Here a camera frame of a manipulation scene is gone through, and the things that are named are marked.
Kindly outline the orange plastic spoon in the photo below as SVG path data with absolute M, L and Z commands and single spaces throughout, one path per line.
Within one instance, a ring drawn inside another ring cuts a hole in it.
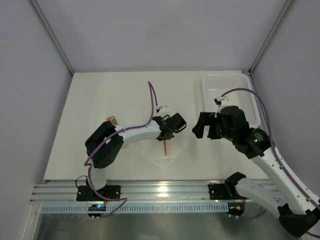
M 167 157 L 168 156 L 168 147 L 167 147 L 167 141 L 166 140 L 163 141 L 163 145 L 164 145 L 164 154 Z

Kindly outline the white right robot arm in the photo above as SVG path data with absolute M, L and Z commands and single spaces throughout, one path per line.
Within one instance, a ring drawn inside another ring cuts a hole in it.
M 253 183 L 236 172 L 225 180 L 231 194 L 251 199 L 269 212 L 292 236 L 300 238 L 320 220 L 320 198 L 312 192 L 286 164 L 268 134 L 250 127 L 245 113 L 237 106 L 219 112 L 201 112 L 192 132 L 201 139 L 208 126 L 211 140 L 226 139 L 252 160 L 273 182 L 279 193 Z

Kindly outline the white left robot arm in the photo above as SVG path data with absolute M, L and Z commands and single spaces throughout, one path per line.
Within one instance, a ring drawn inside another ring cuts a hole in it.
M 121 148 L 130 144 L 157 140 L 167 141 L 187 127 L 184 118 L 176 113 L 172 116 L 153 116 L 145 124 L 129 126 L 103 122 L 84 143 L 88 166 L 88 185 L 92 190 L 101 190 L 106 185 L 105 169 L 111 165 Z

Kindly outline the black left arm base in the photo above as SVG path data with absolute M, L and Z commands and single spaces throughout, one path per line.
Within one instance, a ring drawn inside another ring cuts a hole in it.
M 85 178 L 85 185 L 78 185 L 78 180 Z M 77 188 L 76 201 L 77 202 L 93 202 L 93 201 L 106 201 L 106 199 L 119 200 L 121 196 L 120 185 L 108 185 L 96 190 L 96 194 L 89 186 L 86 175 L 79 176 L 75 181 L 75 187 Z

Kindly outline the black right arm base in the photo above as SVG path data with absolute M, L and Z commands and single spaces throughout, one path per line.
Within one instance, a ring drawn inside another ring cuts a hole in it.
M 236 172 L 229 176 L 224 183 L 210 182 L 208 186 L 209 197 L 211 200 L 241 200 L 236 190 L 236 185 L 241 179 L 247 176 L 243 173 Z

